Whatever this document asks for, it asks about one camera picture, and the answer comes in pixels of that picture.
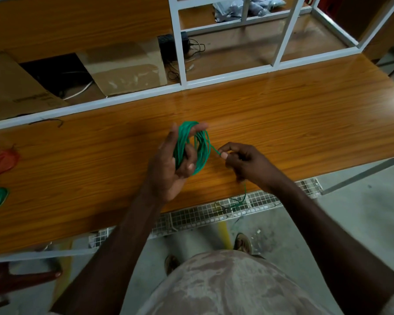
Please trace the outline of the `person's left hand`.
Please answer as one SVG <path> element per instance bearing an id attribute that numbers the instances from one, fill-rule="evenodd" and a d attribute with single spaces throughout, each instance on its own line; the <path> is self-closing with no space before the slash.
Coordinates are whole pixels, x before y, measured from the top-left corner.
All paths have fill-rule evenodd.
<path id="1" fill-rule="evenodd" d="M 152 201 L 161 207 L 172 201 L 180 193 L 187 179 L 194 174 L 197 159 L 197 150 L 189 143 L 184 146 L 183 160 L 178 168 L 175 158 L 170 161 L 163 160 L 157 151 L 149 160 L 142 188 L 145 197 L 152 198 Z"/>

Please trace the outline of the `person's right hand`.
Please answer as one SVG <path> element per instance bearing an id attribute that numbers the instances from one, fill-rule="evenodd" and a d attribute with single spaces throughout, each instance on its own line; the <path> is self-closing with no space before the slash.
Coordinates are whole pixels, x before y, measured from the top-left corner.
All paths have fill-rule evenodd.
<path id="1" fill-rule="evenodd" d="M 257 185 L 261 190 L 277 195 L 288 180 L 287 177 L 276 166 L 274 166 L 266 156 L 252 145 L 228 142 L 218 151 L 219 153 L 239 153 L 238 161 L 225 161 L 226 167 L 234 171 L 238 182 L 248 180 Z"/>

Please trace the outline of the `person's right forearm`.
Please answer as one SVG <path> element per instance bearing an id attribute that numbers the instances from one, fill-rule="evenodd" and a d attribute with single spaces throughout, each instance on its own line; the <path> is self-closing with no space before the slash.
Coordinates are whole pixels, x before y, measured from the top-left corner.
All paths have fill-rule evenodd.
<path id="1" fill-rule="evenodd" d="M 289 179 L 267 188 L 309 246 L 345 315 L 394 315 L 394 270 L 347 233 Z"/>

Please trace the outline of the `person's left forearm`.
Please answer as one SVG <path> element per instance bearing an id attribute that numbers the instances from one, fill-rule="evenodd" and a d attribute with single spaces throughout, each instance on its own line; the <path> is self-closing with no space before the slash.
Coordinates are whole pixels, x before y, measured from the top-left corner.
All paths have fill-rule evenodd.
<path id="1" fill-rule="evenodd" d="M 166 193 L 144 187 L 119 225 L 56 300 L 50 312 L 119 315 L 137 260 L 167 202 Z"/>

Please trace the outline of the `brown cardboard box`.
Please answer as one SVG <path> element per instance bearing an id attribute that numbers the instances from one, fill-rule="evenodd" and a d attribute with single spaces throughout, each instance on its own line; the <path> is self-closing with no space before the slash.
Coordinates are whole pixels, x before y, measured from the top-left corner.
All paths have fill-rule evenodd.
<path id="1" fill-rule="evenodd" d="M 167 84 L 156 38 L 24 63 L 0 52 L 0 121 Z"/>

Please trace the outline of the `person's right shoe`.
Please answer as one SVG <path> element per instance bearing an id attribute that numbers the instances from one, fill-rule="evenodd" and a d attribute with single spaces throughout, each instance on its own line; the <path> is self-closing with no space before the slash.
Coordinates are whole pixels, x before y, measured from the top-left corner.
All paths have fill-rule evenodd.
<path id="1" fill-rule="evenodd" d="M 245 234 L 238 233 L 236 235 L 233 250 L 252 255 L 252 245 Z"/>

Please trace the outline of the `person's shoe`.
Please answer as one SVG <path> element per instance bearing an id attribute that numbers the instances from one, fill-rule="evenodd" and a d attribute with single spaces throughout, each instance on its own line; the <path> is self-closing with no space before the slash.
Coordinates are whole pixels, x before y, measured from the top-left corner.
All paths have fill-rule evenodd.
<path id="1" fill-rule="evenodd" d="M 164 270 L 166 275 L 170 275 L 176 268 L 181 265 L 179 259 L 172 254 L 169 254 L 164 262 Z"/>
<path id="2" fill-rule="evenodd" d="M 238 233 L 236 235 L 233 250 L 252 255 L 252 245 L 245 234 Z"/>

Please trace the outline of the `black power adapter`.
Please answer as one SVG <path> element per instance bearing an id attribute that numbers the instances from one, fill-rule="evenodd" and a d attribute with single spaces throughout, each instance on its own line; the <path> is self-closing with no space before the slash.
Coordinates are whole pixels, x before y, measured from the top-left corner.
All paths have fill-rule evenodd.
<path id="1" fill-rule="evenodd" d="M 183 53 L 186 55 L 190 50 L 189 37 L 186 32 L 181 32 Z M 176 46 L 173 34 L 158 36 L 158 44 L 164 63 L 177 61 Z"/>

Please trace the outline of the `person's left shoe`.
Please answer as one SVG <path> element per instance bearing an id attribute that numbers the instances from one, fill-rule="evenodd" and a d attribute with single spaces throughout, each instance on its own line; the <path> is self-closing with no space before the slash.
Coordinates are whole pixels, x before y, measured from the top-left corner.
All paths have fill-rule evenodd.
<path id="1" fill-rule="evenodd" d="M 164 270 L 166 275 L 170 275 L 176 268 L 181 265 L 179 259 L 172 254 L 169 254 L 164 262 Z"/>

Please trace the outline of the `camouflage shirt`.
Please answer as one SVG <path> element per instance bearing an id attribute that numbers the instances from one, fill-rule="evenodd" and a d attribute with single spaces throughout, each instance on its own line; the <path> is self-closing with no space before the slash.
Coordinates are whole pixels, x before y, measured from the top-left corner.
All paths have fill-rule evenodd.
<path id="1" fill-rule="evenodd" d="M 268 260 L 236 250 L 197 254 L 161 282 L 138 310 L 169 314 L 330 314 Z"/>

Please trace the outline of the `grey plastic bag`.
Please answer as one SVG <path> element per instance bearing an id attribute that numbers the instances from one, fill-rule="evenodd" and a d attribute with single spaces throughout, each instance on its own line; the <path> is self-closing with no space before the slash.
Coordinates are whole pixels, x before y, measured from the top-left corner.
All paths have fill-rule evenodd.
<path id="1" fill-rule="evenodd" d="M 246 2 L 247 0 L 228 0 L 213 3 L 216 23 L 241 20 Z M 283 8 L 286 4 L 284 0 L 249 0 L 247 17 L 263 17 L 276 8 Z"/>

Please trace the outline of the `red plastic chair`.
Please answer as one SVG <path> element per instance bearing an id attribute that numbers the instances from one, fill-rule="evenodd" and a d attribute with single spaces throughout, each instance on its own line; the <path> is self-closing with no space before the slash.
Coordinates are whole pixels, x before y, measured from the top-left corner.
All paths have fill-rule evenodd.
<path id="1" fill-rule="evenodd" d="M 9 293 L 52 282 L 62 274 L 59 263 L 42 273 L 13 274 L 10 271 L 10 262 L 0 262 L 0 308 L 10 304 L 7 298 Z"/>

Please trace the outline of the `white metal frame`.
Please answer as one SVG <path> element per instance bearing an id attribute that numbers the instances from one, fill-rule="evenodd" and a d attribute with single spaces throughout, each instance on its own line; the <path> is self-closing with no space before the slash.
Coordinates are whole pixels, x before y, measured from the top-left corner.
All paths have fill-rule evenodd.
<path id="1" fill-rule="evenodd" d="M 137 94 L 124 94 L 120 98 L 105 98 L 80 104 L 79 107 L 62 107 L 29 115 L 16 116 L 0 121 L 0 130 L 26 125 L 51 118 L 68 116 L 80 112 L 100 109 L 113 105 L 123 104 L 155 96 L 171 94 L 186 89 L 219 84 L 227 81 L 252 77 L 279 70 L 296 68 L 313 63 L 344 58 L 361 53 L 379 32 L 389 17 L 394 13 L 394 0 L 390 0 L 379 16 L 360 41 L 355 40 L 341 28 L 334 20 L 325 15 L 318 7 L 320 0 L 313 0 L 311 5 L 303 6 L 304 0 L 294 0 L 290 10 L 268 14 L 264 17 L 246 18 L 234 22 L 199 26 L 191 29 L 181 29 L 179 12 L 195 7 L 201 7 L 223 0 L 150 0 L 155 3 L 155 14 L 141 23 L 140 18 L 126 18 L 126 11 L 138 14 L 137 5 L 115 4 L 110 0 L 0 0 L 0 35 L 1 39 L 10 41 L 10 46 L 5 46 L 5 52 L 21 62 L 32 61 L 53 56 L 51 47 L 55 46 L 57 55 L 74 52 L 88 47 L 85 37 L 92 37 L 89 47 L 97 47 L 98 41 L 103 42 L 105 30 L 97 26 L 109 26 L 109 32 L 115 31 L 115 23 L 120 23 L 120 32 L 129 39 L 149 38 L 159 36 L 161 28 L 165 31 L 167 24 L 167 11 L 171 19 L 171 34 L 175 44 L 175 53 L 179 63 L 179 85 L 163 86 L 161 89 L 147 89 Z M 289 44 L 291 28 L 296 25 L 301 14 L 315 14 L 326 22 L 332 32 L 347 43 L 346 49 L 325 52 L 304 58 L 279 61 L 284 57 L 286 46 Z M 257 23 L 268 22 L 285 18 L 284 29 L 279 38 L 278 47 L 270 64 L 247 68 L 230 73 L 219 74 L 196 80 L 187 80 L 184 52 L 182 46 L 182 32 L 188 36 L 223 31 L 229 28 L 243 27 Z"/>

